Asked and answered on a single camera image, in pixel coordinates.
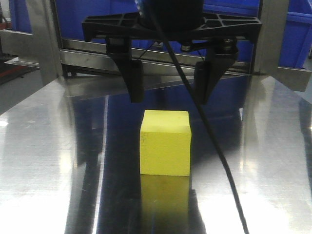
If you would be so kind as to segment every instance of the blue plastic container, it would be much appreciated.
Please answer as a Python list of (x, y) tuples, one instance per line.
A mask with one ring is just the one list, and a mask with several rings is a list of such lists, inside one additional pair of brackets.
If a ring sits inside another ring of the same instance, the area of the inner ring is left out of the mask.
[(290, 0), (289, 12), (297, 12), (303, 14), (312, 14), (311, 0)]
[(308, 57), (311, 45), (312, 15), (289, 12), (279, 65), (302, 68)]
[(12, 29), (31, 33), (31, 26), (25, 0), (9, 0)]
[(204, 11), (237, 16), (254, 16), (258, 14), (259, 0), (205, 0)]
[(62, 37), (80, 40), (81, 23), (87, 16), (137, 11), (134, 0), (56, 0), (56, 5)]

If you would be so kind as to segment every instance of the black plastic bracket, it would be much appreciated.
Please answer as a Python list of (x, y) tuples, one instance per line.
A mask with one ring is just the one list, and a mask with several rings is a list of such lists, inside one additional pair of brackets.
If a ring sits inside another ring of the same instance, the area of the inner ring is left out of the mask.
[(215, 43), (206, 59), (197, 62), (194, 72), (194, 89), (200, 104), (206, 104), (214, 87), (224, 73), (235, 63), (238, 56), (236, 39)]
[(106, 52), (118, 67), (128, 88), (131, 102), (144, 98), (143, 66), (140, 60), (132, 60), (129, 38), (106, 38)]
[[(106, 39), (107, 55), (117, 65), (127, 85), (131, 102), (141, 102), (144, 96), (143, 67), (132, 60), (133, 39), (161, 41), (156, 30), (140, 23), (138, 12), (87, 17), (82, 23), (86, 41)], [(237, 59), (237, 38), (255, 43), (261, 22), (255, 17), (227, 16), (203, 13), (201, 25), (189, 31), (166, 32), (169, 41), (178, 41), (183, 52), (207, 49), (205, 61), (195, 66), (195, 92), (205, 104), (217, 82)], [(193, 43), (193, 40), (206, 42)]]

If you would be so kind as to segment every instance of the yellow foam cube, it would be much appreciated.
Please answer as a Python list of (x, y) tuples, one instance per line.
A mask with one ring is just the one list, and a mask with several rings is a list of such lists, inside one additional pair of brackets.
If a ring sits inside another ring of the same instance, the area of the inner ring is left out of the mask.
[(189, 176), (191, 128), (186, 111), (146, 110), (140, 132), (140, 172)]

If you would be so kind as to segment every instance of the metal frame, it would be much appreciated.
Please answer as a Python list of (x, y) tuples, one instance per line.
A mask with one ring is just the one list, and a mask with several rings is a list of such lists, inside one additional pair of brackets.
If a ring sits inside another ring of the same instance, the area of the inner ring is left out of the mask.
[(59, 57), (62, 48), (54, 0), (26, 0), (33, 31), (34, 51), (38, 58), (43, 84), (63, 76)]
[[(19, 56), (19, 60), (15, 59), (12, 63), (40, 67), (44, 84), (66, 76), (67, 65), (88, 71), (117, 71), (114, 63), (105, 55), (104, 44), (61, 38), (55, 0), (26, 0), (26, 3), (33, 34), (10, 30), (0, 32), (3, 51)], [(289, 80), (287, 74), (291, 74), (301, 78), (300, 83), (303, 85), (299, 89), (305, 88), (311, 71), (278, 66), (288, 5), (289, 0), (261, 1), (259, 18), (263, 22), (263, 28), (254, 50), (252, 64), (236, 62), (229, 70), (231, 73), (273, 75), (281, 81), (285, 77)], [(133, 57), (137, 58), (143, 50), (133, 49), (132, 52)], [(200, 61), (200, 57), (196, 56), (177, 57), (184, 69), (190, 72), (194, 64)], [(144, 66), (148, 67), (145, 71), (149, 75), (176, 75), (167, 53), (148, 51), (142, 59), (145, 60)]]

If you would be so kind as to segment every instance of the metal surface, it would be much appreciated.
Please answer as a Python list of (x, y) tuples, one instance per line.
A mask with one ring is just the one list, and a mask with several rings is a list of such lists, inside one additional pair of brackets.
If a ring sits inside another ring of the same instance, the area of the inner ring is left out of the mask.
[(33, 32), (34, 51), (37, 55), (42, 82), (46, 85), (63, 76), (59, 58), (62, 47), (59, 24), (53, 0), (26, 0)]
[[(272, 77), (249, 80), (221, 80), (204, 109), (250, 233), (310, 234), (312, 106)], [(141, 104), (120, 94), (124, 85), (107, 88), (105, 96), (75, 96), (53, 81), (0, 116), (0, 233), (243, 233), (185, 88), (146, 91)], [(139, 175), (144, 109), (190, 112), (191, 181)], [(148, 191), (159, 186), (155, 198)]]
[(254, 54), (254, 74), (271, 76), (276, 74), (288, 7), (289, 0), (262, 0), (262, 8), (258, 16), (262, 22), (262, 28)]
[[(93, 42), (85, 42), (81, 40), (72, 40), (72, 39), (63, 39), (64, 49), (68, 50), (77, 50), (77, 51), (85, 51), (92, 53), (105, 54), (106, 53), (106, 45), (100, 43)], [(132, 57), (139, 58), (144, 49), (132, 48)], [(168, 53), (161, 51), (147, 51), (142, 57), (143, 60), (149, 61), (157, 61), (164, 63), (172, 63), (172, 60)], [(176, 58), (179, 63), (187, 66), (195, 66), (195, 64), (199, 61), (202, 61), (201, 57), (192, 56), (192, 55), (183, 55), (176, 54)], [(250, 72), (250, 64), (247, 62), (235, 62), (235, 64), (230, 68), (230, 72), (239, 72), (248, 74)]]
[[(116, 64), (107, 55), (70, 50), (60, 50), (59, 54), (62, 64), (99, 69), (107, 72), (118, 72)], [(173, 65), (160, 62), (142, 62), (144, 73), (147, 75), (177, 75), (176, 68)], [(184, 66), (183, 70), (188, 75), (192, 75), (194, 73), (193, 67)]]
[(304, 92), (311, 74), (312, 71), (304, 68), (278, 67), (274, 77), (291, 90)]
[(5, 54), (18, 55), (20, 61), (38, 63), (32, 34), (4, 29), (0, 30), (0, 37)]
[(35, 67), (40, 68), (39, 63), (37, 62), (29, 62), (25, 60), (21, 60), (19, 57), (13, 58), (11, 60), (6, 61), (7, 64), (17, 65), (17, 66), (26, 66), (26, 67)]
[[(224, 75), (222, 79), (234, 78), (237, 75)], [(193, 83), (194, 77), (187, 76), (190, 83)], [(146, 76), (144, 77), (145, 90), (155, 88), (172, 87), (181, 85), (179, 76)], [(106, 74), (105, 78), (98, 77), (75, 77), (66, 80), (66, 86), (69, 97), (97, 98), (113, 94), (127, 93), (126, 85), (119, 75)]]

